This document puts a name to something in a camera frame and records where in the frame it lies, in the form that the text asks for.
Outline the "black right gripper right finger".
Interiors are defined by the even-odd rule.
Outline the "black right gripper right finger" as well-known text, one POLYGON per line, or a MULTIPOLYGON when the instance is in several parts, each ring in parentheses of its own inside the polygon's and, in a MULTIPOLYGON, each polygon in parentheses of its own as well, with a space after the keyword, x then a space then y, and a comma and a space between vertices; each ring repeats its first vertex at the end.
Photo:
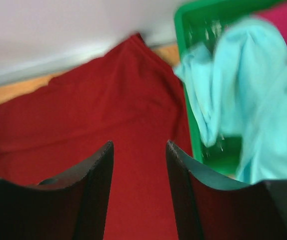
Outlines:
POLYGON ((172 141, 166 165, 179 239, 287 240, 287 180, 240 182, 172 141))

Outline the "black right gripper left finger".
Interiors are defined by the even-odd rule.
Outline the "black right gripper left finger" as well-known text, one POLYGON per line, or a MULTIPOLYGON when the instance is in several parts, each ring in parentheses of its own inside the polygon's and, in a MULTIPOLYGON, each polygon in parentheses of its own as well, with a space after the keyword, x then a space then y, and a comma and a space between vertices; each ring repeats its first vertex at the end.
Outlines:
POLYGON ((0 178, 0 240, 101 240, 114 167, 114 145, 38 184, 0 178))

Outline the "dark red t shirt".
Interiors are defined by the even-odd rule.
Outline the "dark red t shirt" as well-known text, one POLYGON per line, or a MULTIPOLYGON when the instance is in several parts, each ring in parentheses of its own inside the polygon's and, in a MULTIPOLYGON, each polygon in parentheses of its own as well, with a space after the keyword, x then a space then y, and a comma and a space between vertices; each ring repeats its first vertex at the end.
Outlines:
POLYGON ((0 177, 29 185, 114 144, 106 240, 178 237, 166 143, 191 154, 183 85, 139 34, 0 104, 0 177))

